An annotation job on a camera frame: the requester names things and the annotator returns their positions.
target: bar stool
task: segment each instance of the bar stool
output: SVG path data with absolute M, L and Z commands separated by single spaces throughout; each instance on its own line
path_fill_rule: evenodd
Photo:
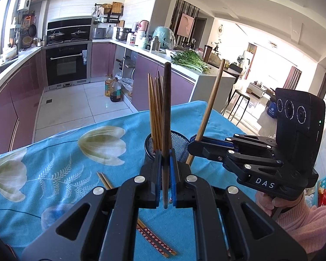
M 236 125 L 238 125 L 238 124 L 240 123 L 240 121 L 242 120 L 244 114 L 245 114 L 245 110 L 246 110 L 246 108 L 247 108 L 248 105 L 249 105 L 249 102 L 250 102 L 250 96 L 249 96 L 247 93 L 245 93 L 245 92 L 243 92 L 243 91 L 241 91 L 241 90 L 236 89 L 236 90 L 233 92 L 233 95 L 232 95 L 232 97 L 231 97 L 231 100 L 233 99 L 233 96 L 234 96 L 234 94 L 236 94 L 236 93 L 239 94 L 239 97 L 238 97 L 236 103 L 234 104 L 233 109 L 232 109 L 232 111 L 230 112 L 230 115 L 228 116 L 228 119 L 229 119 L 230 116 L 232 115 L 232 112 L 233 112 L 234 108 L 236 107 L 236 105 L 238 104 L 238 101 L 239 101 L 240 97 L 242 97 L 242 99 L 240 100 L 239 105 L 238 105 L 238 107 L 236 108 L 236 110 L 235 110 L 235 112 L 234 112 L 234 114 L 233 114 L 233 117 L 230 119 L 231 122 L 232 122 L 232 120 L 233 120 L 235 114 L 237 113 L 237 110 L 238 110 L 240 104 L 242 103 L 243 99 L 245 98 L 246 100 L 248 100 L 248 102 L 247 102 L 247 104 L 246 104 L 246 107 L 245 107 L 245 109 L 244 109 L 244 112 L 243 112 L 243 114 L 242 114 L 242 116 L 241 116 L 239 122 L 237 122 L 237 124 L 236 124 Z

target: pink painting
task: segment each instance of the pink painting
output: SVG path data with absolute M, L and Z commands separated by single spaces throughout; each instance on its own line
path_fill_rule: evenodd
M 193 26 L 193 22 L 194 22 L 194 18 L 190 17 L 189 15 L 182 14 L 179 29 L 178 29 L 178 35 L 189 37 Z

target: oven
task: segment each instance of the oven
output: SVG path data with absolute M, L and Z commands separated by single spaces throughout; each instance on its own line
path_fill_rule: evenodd
M 48 90 L 90 82 L 91 41 L 45 47 Z

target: blue tablecloth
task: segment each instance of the blue tablecloth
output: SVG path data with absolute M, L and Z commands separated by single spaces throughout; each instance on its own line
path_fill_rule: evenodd
M 201 123 L 205 102 L 174 106 L 171 128 L 187 138 Z M 136 176 L 144 162 L 144 141 L 150 133 L 147 111 L 64 132 L 28 147 L 0 155 L 0 237 L 18 256 L 70 205 L 101 185 L 96 171 L 104 172 L 114 186 Z M 243 132 L 212 111 L 205 136 L 224 139 Z M 220 163 L 195 158 L 192 172 L 211 185 L 238 186 L 251 199 L 255 191 L 241 186 Z M 174 260 L 195 260 L 191 209 L 169 205 L 140 209 L 139 217 L 178 252 Z M 137 232 L 135 260 L 164 257 Z

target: cooking oil bottle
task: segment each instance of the cooking oil bottle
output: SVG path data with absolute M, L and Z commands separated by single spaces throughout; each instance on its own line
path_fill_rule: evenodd
M 121 84 L 118 82 L 117 77 L 115 77 L 115 79 L 111 83 L 110 100 L 112 102 L 121 101 Z
M 112 74 L 106 76 L 104 95 L 110 97 L 111 83 L 114 81 Z

